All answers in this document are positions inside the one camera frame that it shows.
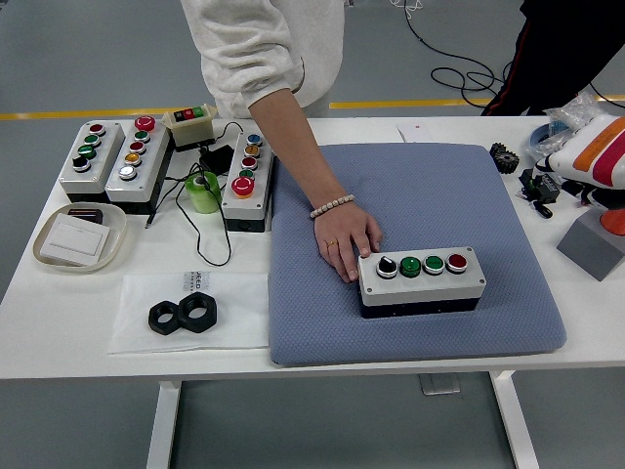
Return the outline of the person's right hand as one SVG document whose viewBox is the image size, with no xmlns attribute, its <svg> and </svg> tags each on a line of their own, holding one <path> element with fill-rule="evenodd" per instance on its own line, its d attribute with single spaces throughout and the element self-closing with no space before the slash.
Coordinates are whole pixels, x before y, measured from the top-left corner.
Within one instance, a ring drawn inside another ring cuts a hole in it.
<svg viewBox="0 0 625 469">
<path fill-rule="evenodd" d="M 313 226 L 320 255 L 344 282 L 358 279 L 355 254 L 378 252 L 383 239 L 377 221 L 353 201 L 316 215 Z"/>
</svg>

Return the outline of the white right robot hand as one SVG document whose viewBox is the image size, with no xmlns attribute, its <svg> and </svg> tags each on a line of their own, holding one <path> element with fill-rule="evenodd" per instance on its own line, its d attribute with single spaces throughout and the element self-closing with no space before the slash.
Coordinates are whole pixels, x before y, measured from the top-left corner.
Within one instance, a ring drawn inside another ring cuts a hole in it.
<svg viewBox="0 0 625 469">
<path fill-rule="evenodd" d="M 624 118 L 602 114 L 535 164 L 562 189 L 603 210 L 624 207 Z"/>
</svg>

